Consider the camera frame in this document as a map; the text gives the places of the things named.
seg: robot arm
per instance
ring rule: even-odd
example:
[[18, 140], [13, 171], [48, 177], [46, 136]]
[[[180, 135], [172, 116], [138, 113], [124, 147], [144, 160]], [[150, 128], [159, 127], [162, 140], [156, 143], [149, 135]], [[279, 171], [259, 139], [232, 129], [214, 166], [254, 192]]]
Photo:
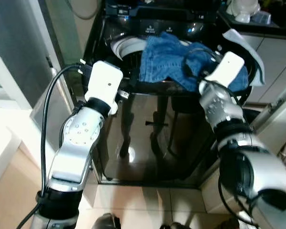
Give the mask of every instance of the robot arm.
[[[216, 79], [227, 87], [244, 64], [239, 59], [228, 52], [206, 79]], [[255, 136], [227, 90], [205, 82], [199, 90], [200, 104], [218, 142], [220, 183], [233, 196], [246, 198], [253, 219], [262, 229], [286, 229], [284, 164]]]
[[[244, 61], [228, 52], [206, 79], [228, 86]], [[32, 229], [74, 229], [78, 206], [103, 121], [117, 110], [114, 102], [122, 72], [105, 62], [93, 65], [86, 105], [70, 117], [63, 130], [46, 195], [36, 199]], [[218, 142], [220, 181], [234, 196], [247, 199], [254, 220], [262, 229], [286, 229], [286, 170], [283, 163], [254, 135], [240, 106], [218, 85], [201, 82], [200, 104]]]
[[87, 103], [64, 125], [63, 143], [54, 157], [46, 195], [36, 199], [41, 203], [35, 213], [32, 229], [74, 229], [78, 206], [86, 184], [96, 145], [104, 120], [116, 113], [114, 101], [123, 73], [116, 67], [96, 62], [93, 65]]

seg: beige floor tile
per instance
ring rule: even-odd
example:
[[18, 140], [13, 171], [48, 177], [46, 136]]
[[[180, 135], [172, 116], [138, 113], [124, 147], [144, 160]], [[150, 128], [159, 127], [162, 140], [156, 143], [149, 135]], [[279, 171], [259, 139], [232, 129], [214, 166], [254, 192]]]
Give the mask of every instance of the beige floor tile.
[[80, 212], [76, 229], [91, 229], [98, 217], [109, 212], [120, 218], [122, 229], [159, 229], [162, 224], [172, 223], [170, 211], [94, 208]]
[[200, 190], [171, 188], [172, 211], [205, 212]]
[[194, 212], [172, 212], [173, 221], [190, 227], [191, 229], [214, 229], [220, 223], [228, 220], [228, 214], [206, 214]]
[[171, 210], [168, 188], [99, 185], [95, 208]]
[[39, 183], [40, 170], [18, 150], [0, 179], [0, 229], [16, 228], [36, 205]]

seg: reflective surface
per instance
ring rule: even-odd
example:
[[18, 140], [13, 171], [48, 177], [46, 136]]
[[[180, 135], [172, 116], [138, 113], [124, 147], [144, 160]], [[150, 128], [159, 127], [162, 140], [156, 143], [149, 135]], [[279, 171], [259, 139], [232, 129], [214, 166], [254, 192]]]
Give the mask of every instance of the reflective surface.
[[104, 180], [195, 186], [212, 131], [195, 98], [134, 95], [119, 104], [99, 140]]

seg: kitchen appliance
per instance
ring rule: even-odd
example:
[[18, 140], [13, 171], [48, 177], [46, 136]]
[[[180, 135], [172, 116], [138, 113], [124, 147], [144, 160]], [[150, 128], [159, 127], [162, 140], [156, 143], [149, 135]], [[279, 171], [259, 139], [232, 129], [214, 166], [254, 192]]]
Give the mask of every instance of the kitchen appliance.
[[250, 16], [261, 10], [257, 0], [229, 0], [226, 12], [235, 16], [235, 20], [242, 23], [249, 23]]
[[[232, 49], [242, 54], [247, 68], [255, 68], [241, 46], [223, 39], [224, 31], [215, 24], [219, 5], [217, 0], [102, 2], [84, 59], [118, 66], [123, 72], [120, 89], [129, 97], [102, 129], [93, 159], [99, 182], [195, 187], [216, 160], [216, 154], [208, 154], [215, 139], [199, 105], [200, 95], [170, 79], [144, 83], [138, 76], [147, 36], [163, 31], [183, 44], [202, 42], [223, 53]], [[84, 91], [88, 81], [82, 79]], [[243, 101], [250, 90], [239, 92]]]

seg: black countertop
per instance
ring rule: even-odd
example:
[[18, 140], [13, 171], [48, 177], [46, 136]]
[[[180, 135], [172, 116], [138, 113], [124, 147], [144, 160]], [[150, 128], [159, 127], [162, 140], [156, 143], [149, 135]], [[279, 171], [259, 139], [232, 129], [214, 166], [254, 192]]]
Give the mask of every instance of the black countertop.
[[271, 37], [278, 39], [286, 39], [286, 20], [276, 22], [276, 19], [281, 19], [280, 14], [286, 10], [277, 10], [275, 14], [272, 15], [272, 22], [270, 25], [264, 25], [259, 23], [240, 23], [234, 20], [234, 16], [229, 15], [225, 12], [226, 6], [223, 5], [218, 11], [217, 24], [221, 26], [226, 26], [227, 29], [233, 28], [238, 32], [247, 35], [261, 36], [261, 37]]

